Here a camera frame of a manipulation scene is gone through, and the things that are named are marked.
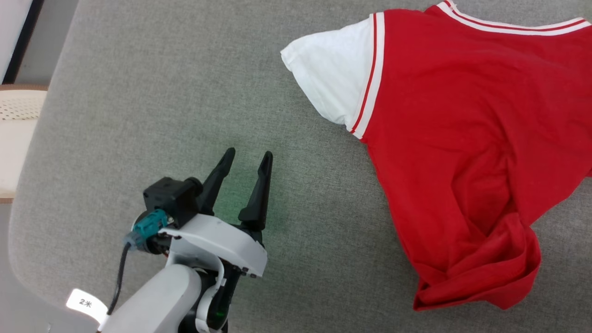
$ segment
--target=t-shirt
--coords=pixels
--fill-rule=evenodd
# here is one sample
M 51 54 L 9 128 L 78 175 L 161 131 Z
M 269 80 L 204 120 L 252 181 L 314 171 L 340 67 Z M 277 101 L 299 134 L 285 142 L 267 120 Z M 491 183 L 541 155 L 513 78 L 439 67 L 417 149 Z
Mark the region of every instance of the t-shirt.
M 592 27 L 495 23 L 452 1 L 282 51 L 316 110 L 368 147 L 418 272 L 415 310 L 531 290 L 530 228 L 592 169 Z

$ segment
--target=white perforated surface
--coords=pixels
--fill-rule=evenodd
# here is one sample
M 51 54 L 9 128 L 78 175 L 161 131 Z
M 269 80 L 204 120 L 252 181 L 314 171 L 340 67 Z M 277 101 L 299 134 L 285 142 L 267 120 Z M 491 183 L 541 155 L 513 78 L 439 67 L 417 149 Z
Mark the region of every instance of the white perforated surface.
M 39 118 L 39 112 L 47 91 L 0 91 L 0 120 L 25 120 Z
M 14 198 L 46 94 L 39 90 L 0 90 L 0 201 Z

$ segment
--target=white cable label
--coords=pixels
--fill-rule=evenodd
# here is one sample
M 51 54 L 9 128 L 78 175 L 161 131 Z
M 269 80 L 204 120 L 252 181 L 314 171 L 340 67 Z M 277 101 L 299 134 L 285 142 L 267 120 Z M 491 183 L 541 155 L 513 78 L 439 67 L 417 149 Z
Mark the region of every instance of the white cable label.
M 95 296 L 83 292 L 80 289 L 72 290 L 66 306 L 93 317 L 99 323 L 100 328 L 102 328 L 107 318 L 109 318 L 107 315 L 107 306 Z

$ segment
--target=black cable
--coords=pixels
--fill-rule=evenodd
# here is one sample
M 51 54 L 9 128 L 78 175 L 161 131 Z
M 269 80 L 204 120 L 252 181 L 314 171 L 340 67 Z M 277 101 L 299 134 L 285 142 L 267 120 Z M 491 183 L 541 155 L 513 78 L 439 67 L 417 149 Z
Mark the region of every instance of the black cable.
M 123 252 L 121 253 L 121 260 L 119 261 L 119 273 L 117 273 L 117 285 L 115 286 L 113 300 L 111 301 L 111 305 L 109 305 L 109 309 L 107 310 L 107 315 L 109 316 L 113 313 L 115 305 L 117 304 L 117 299 L 119 299 L 119 292 L 121 291 L 121 282 L 123 280 L 123 268 L 126 266 L 127 251 L 130 250 L 130 247 L 131 244 L 126 243 L 126 245 L 123 247 Z

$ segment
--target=white stripe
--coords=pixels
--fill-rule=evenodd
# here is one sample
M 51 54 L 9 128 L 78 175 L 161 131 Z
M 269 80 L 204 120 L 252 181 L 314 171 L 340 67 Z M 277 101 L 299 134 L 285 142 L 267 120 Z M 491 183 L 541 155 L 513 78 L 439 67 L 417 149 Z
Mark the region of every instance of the white stripe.
M 366 105 L 362 113 L 362 118 L 356 127 L 353 135 L 361 139 L 366 132 L 376 97 L 378 96 L 378 89 L 380 88 L 380 80 L 382 78 L 382 64 L 384 63 L 384 13 L 376 13 L 376 62 L 374 63 L 374 74 L 372 75 L 372 82 L 370 82 L 370 89 L 368 90 L 368 97 Z
M 557 24 L 549 24 L 549 25 L 542 25 L 540 27 L 525 27 L 525 26 L 521 26 L 521 25 L 514 25 L 514 24 L 508 24 L 508 23 L 500 23 L 500 22 L 493 22 L 493 21 L 485 21 L 485 20 L 480 20 L 478 18 L 474 18 L 472 16 L 466 15 L 461 13 L 460 11 L 458 11 L 456 5 L 449 0 L 449 2 L 451 3 L 451 7 L 448 7 L 448 5 L 445 2 L 441 2 L 439 3 L 437 6 L 438 8 L 440 8 L 444 13 L 446 13 L 448 16 L 452 17 L 453 19 L 457 20 L 458 22 L 468 25 L 469 27 L 475 28 L 475 29 L 479 29 L 482 31 L 489 31 L 492 33 L 506 33 L 506 34 L 518 34 L 518 35 L 526 35 L 526 36 L 557 36 L 560 34 L 567 34 L 570 33 L 572 31 L 575 30 L 579 30 L 582 28 L 586 28 L 591 26 L 592 24 L 588 21 L 583 21 L 580 24 L 576 24 L 574 26 L 571 27 L 567 27 L 567 28 L 563 28 L 563 29 L 557 29 L 557 30 L 550 30 L 550 31 L 535 31 L 535 30 L 541 30 L 541 29 L 550 29 L 550 28 L 557 28 L 557 27 L 562 27 L 564 25 L 569 25 L 572 23 L 575 23 L 577 21 L 581 21 L 583 20 L 583 18 L 575 18 L 573 20 L 569 20 L 566 22 L 562 22 L 562 23 L 557 23 Z M 490 25 L 498 25 L 500 26 L 500 28 L 494 28 L 494 27 L 486 27 L 484 25 L 481 24 L 477 24 L 468 20 L 473 20 L 473 21 L 477 21 L 479 23 L 483 23 L 483 24 L 490 24 Z M 535 30 L 515 30 L 516 28 L 521 28 L 521 29 L 535 29 Z

